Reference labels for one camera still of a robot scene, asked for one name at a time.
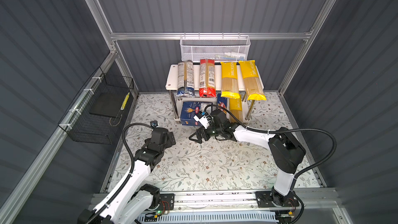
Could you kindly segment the large blue Barilla box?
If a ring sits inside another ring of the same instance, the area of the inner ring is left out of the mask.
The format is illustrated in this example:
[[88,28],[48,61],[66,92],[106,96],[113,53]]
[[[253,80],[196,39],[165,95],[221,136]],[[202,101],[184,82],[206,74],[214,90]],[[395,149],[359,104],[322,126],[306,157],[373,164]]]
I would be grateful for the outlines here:
[[210,104],[211,102],[198,102],[198,101],[183,102],[180,113],[181,124],[184,126],[200,127],[201,124],[198,121],[196,121],[194,117],[199,112],[204,112],[204,108]]

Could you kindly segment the slim blue Barilla spaghetti box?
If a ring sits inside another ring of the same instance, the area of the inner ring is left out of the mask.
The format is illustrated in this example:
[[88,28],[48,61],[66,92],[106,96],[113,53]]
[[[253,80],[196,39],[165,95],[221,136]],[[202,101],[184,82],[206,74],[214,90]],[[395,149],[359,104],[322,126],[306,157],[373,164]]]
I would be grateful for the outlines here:
[[222,108],[228,108],[228,99],[221,96],[221,93],[217,94],[217,105]]

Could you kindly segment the dark blue spaghetti bag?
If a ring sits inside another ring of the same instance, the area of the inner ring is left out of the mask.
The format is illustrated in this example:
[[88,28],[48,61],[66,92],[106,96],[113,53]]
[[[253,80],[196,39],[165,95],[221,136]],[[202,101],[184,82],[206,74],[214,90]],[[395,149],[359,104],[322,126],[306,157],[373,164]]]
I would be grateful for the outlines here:
[[194,69],[191,60],[178,63],[177,96],[194,97]]

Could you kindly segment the yellow Pastatime spaghetti bag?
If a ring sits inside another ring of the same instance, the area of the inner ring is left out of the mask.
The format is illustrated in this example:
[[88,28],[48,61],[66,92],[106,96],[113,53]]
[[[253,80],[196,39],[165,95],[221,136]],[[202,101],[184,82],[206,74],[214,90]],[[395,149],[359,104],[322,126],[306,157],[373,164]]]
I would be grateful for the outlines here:
[[266,101],[261,79],[254,60],[239,61],[248,100]]
[[239,99],[237,65],[234,62],[221,62],[221,96]]

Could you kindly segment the red spaghetti bag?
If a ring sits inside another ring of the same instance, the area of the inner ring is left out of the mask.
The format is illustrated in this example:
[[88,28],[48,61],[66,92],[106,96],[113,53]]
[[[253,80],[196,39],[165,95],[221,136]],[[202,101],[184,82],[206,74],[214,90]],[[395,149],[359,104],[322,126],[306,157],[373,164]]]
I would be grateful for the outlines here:
[[200,61],[199,95],[200,97],[217,97],[214,60],[201,59]]

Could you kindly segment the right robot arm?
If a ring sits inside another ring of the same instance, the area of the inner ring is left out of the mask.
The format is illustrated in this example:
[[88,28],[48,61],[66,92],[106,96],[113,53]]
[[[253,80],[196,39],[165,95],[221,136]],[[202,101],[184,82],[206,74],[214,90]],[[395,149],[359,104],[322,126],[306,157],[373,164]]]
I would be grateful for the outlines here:
[[202,143],[220,136],[227,141],[255,144],[269,150],[277,166],[276,181],[270,193],[271,201],[275,206],[284,206],[294,199],[295,174],[306,151],[289,129],[280,128],[275,133],[253,129],[238,120],[231,122],[221,110],[210,114],[199,112],[194,115],[194,120],[201,127],[189,136],[191,141]]

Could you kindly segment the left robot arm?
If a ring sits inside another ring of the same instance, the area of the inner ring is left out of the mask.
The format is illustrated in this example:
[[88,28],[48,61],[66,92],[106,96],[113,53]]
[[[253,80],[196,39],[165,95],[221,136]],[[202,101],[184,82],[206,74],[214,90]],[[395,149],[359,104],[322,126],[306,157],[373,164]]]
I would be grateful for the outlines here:
[[175,144],[173,132],[153,128],[143,148],[135,155],[128,150],[132,164],[116,187],[92,210],[83,210],[77,223],[133,224],[144,211],[161,207],[160,189],[142,183],[160,163],[165,150]]

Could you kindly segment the white two-tier shelf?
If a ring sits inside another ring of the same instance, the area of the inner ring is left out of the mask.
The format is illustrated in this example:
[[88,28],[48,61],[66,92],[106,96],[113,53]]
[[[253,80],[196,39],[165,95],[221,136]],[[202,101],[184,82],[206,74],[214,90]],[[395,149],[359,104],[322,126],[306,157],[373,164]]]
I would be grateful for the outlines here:
[[[178,90],[178,65],[173,64],[170,67],[169,75],[167,78],[167,82],[165,85],[166,90],[169,92],[173,111],[174,111],[174,120],[180,122],[180,114],[183,106],[183,102],[187,101],[196,101],[196,102],[212,102],[216,103],[216,98],[204,98],[199,97],[199,76],[200,76],[200,65],[193,66],[193,78],[194,78],[194,88],[195,88],[195,97],[175,97],[175,93]],[[246,88],[244,84],[243,77],[241,75],[241,70],[239,64],[237,63],[237,77],[238,77],[238,88],[239,92],[244,95],[241,97],[242,101],[242,109],[243,109],[243,120],[244,123],[248,123],[251,117],[252,110],[255,105],[255,101],[249,101],[248,96],[246,94]]]

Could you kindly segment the floral patterned table mat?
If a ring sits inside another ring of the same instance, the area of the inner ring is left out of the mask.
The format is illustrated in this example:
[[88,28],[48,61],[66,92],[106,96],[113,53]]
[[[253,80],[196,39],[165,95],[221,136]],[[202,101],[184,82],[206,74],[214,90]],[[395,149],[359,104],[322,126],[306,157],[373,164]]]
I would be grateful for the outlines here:
[[151,136],[146,124],[152,120],[174,133],[176,145],[165,151],[146,183],[162,191],[269,189],[274,185],[277,166],[268,150],[220,139],[202,144],[190,141],[188,137],[195,128],[174,120],[170,97],[162,93],[138,97],[132,116],[134,126],[126,136],[128,148],[121,150],[107,191],[117,185],[130,167],[128,150],[136,152]]

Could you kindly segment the yellow marker in basket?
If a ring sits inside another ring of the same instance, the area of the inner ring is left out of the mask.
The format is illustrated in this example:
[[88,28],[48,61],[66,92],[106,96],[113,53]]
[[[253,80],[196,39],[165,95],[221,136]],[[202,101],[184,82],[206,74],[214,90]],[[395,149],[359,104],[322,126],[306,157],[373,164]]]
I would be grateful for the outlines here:
[[130,93],[128,92],[128,93],[126,94],[126,96],[125,96],[123,102],[122,102],[122,105],[121,105],[121,108],[120,108],[121,111],[124,111],[124,109],[125,109],[125,107],[126,107],[126,104],[127,104],[128,100],[129,100],[129,97],[130,97]]

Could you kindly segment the tubes in white basket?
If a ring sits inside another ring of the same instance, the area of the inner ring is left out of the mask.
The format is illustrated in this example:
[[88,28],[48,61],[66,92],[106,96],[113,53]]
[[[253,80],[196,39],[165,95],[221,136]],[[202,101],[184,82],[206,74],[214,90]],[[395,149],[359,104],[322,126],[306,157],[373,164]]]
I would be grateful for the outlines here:
[[228,61],[246,61],[246,54],[239,52],[225,52],[223,54],[215,55],[215,60],[220,62],[228,62]]

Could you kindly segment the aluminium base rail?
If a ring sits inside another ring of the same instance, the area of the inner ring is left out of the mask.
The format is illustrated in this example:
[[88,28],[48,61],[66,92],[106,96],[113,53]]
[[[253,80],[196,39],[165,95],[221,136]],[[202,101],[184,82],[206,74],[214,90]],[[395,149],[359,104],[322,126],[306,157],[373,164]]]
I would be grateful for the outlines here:
[[259,190],[175,192],[173,209],[159,218],[141,214],[137,224],[346,224],[333,188],[297,188],[283,207]]

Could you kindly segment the aluminium frame profile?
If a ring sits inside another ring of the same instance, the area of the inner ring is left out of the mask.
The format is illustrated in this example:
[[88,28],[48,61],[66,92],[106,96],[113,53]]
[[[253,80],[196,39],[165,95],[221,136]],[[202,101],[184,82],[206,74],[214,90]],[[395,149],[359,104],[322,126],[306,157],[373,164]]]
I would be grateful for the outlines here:
[[164,89],[181,38],[297,41],[285,92],[337,0],[1,0],[1,223],[75,223],[120,149],[60,128],[102,73]]

